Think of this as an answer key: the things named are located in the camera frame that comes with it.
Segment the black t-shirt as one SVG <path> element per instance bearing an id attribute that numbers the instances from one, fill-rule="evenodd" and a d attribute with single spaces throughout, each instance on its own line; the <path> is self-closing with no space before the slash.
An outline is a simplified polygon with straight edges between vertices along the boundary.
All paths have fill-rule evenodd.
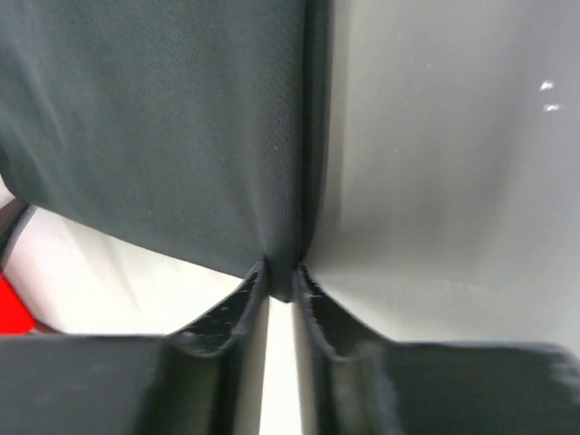
<path id="1" fill-rule="evenodd" d="M 327 1 L 4 1 L 1 174 L 22 201 L 272 296 L 314 232 Z"/>

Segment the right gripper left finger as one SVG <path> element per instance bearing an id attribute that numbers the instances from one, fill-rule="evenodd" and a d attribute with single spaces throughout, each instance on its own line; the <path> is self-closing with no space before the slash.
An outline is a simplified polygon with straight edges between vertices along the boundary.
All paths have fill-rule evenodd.
<path id="1" fill-rule="evenodd" d="M 256 434 L 268 276 L 170 335 L 32 334 L 1 342 L 4 434 Z"/>

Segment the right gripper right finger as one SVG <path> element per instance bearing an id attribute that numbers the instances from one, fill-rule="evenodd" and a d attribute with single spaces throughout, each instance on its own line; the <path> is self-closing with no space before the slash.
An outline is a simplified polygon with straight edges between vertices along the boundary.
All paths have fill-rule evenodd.
<path id="1" fill-rule="evenodd" d="M 576 434 L 579 361 L 544 343 L 405 343 L 292 278 L 307 434 Z"/>

